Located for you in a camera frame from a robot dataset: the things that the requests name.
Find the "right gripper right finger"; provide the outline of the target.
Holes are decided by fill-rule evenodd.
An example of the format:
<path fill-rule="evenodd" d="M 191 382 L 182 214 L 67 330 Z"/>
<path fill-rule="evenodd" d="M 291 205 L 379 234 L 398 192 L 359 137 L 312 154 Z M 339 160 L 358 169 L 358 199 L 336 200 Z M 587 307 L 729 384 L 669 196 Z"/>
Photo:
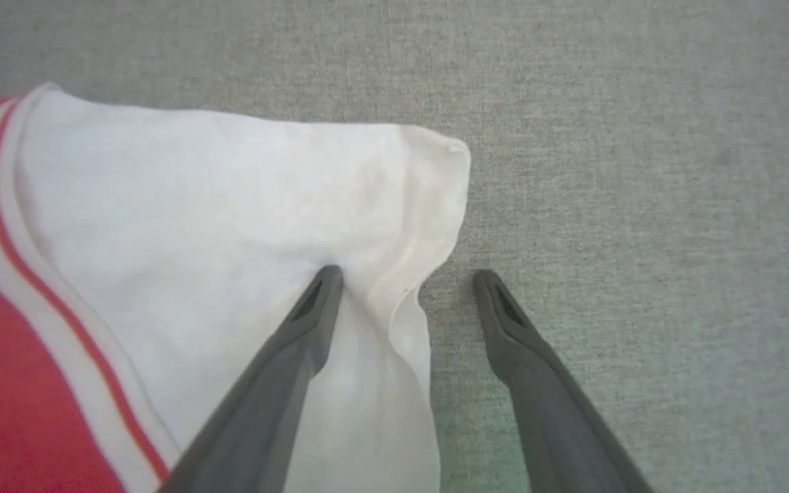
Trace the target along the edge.
<path fill-rule="evenodd" d="M 644 475 L 502 278 L 473 277 L 486 356 L 510 391 L 533 492 L 649 492 Z"/>

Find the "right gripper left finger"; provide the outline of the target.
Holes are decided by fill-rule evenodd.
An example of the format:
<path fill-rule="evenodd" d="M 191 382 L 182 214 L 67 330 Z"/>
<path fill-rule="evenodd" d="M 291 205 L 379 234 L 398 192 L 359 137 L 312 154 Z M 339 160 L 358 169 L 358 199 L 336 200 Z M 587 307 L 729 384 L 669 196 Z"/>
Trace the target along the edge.
<path fill-rule="evenodd" d="M 310 381 L 329 357 L 344 290 L 321 268 L 182 453 L 163 492 L 281 492 Z"/>

